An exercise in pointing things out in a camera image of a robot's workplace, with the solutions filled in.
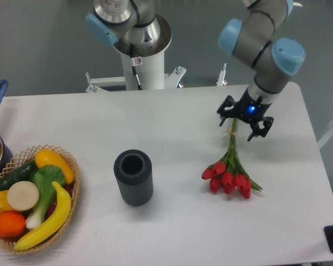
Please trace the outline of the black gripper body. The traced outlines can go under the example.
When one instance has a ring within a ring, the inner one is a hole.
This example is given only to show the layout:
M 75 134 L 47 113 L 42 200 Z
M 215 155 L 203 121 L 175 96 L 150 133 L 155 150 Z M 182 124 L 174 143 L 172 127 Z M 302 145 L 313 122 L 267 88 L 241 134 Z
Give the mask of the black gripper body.
M 243 122 L 257 124 L 263 120 L 272 103 L 272 94 L 267 94 L 260 89 L 252 91 L 247 88 L 234 105 L 234 110 L 236 117 Z

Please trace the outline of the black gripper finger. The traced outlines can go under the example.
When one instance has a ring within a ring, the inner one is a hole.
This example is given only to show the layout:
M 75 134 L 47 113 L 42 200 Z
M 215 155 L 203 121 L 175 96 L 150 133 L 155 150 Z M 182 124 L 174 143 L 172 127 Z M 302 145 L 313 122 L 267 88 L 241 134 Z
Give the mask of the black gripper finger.
M 237 102 L 231 95 L 228 95 L 225 100 L 221 103 L 217 109 L 217 114 L 219 114 L 221 122 L 219 126 L 222 126 L 226 119 L 228 118 L 237 118 L 236 114 L 236 104 Z
M 249 125 L 252 129 L 252 132 L 250 133 L 247 141 L 251 141 L 253 137 L 258 137 L 258 136 L 265 137 L 273 125 L 274 118 L 266 116 L 261 119 L 261 122 L 263 123 L 263 128 L 259 126 L 258 121 L 250 122 Z

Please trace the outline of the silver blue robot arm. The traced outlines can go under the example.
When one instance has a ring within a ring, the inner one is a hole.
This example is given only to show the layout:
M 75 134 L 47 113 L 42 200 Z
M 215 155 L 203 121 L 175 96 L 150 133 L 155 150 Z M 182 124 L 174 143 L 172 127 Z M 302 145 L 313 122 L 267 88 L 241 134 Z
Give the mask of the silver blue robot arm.
M 219 47 L 255 70 L 240 100 L 228 96 L 217 112 L 251 127 L 250 137 L 265 137 L 273 118 L 266 111 L 305 60 L 300 43 L 271 36 L 290 15 L 292 1 L 245 1 L 246 20 L 231 19 L 218 38 Z M 120 54 L 128 90 L 165 89 L 171 78 L 164 71 L 164 52 L 172 33 L 155 11 L 154 1 L 95 1 L 86 16 L 89 30 Z

